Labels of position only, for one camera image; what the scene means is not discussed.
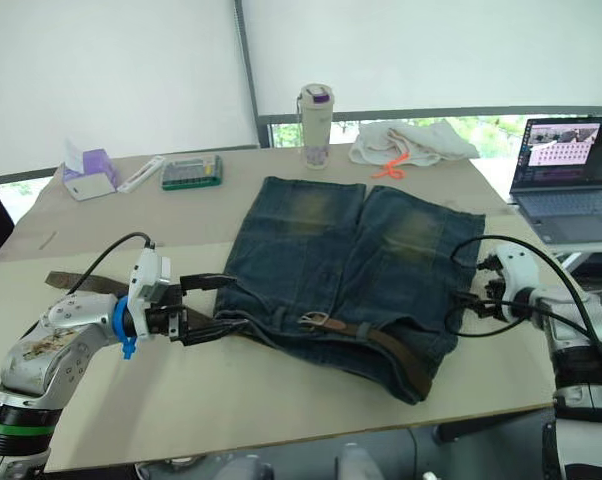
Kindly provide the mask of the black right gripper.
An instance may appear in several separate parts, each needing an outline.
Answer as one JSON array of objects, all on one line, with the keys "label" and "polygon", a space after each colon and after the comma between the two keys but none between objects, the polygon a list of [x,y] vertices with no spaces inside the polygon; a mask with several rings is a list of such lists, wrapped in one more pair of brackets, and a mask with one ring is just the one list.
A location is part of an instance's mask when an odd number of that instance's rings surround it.
[{"label": "black right gripper", "polygon": [[[478,271],[488,270],[497,275],[495,279],[488,281],[487,285],[485,286],[485,292],[489,300],[502,300],[505,293],[505,280],[503,277],[503,265],[498,259],[497,255],[488,255],[476,265],[476,269]],[[455,306],[477,305],[481,302],[481,298],[478,295],[470,292],[456,291],[451,294],[451,298]],[[479,318],[491,317],[497,320],[505,320],[503,308],[498,304],[491,306],[479,306],[475,310],[475,313]]]}]

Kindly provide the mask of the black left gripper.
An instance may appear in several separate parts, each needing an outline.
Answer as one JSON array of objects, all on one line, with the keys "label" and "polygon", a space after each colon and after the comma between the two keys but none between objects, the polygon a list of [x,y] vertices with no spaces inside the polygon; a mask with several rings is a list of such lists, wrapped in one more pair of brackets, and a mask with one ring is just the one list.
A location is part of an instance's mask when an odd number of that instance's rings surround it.
[{"label": "black left gripper", "polygon": [[179,285],[170,285],[161,297],[145,310],[148,332],[163,335],[171,342],[193,346],[219,340],[245,330],[246,319],[223,320],[188,329],[187,310],[183,295],[192,290],[218,290],[235,284],[237,279],[222,273],[202,273],[181,276]]}]

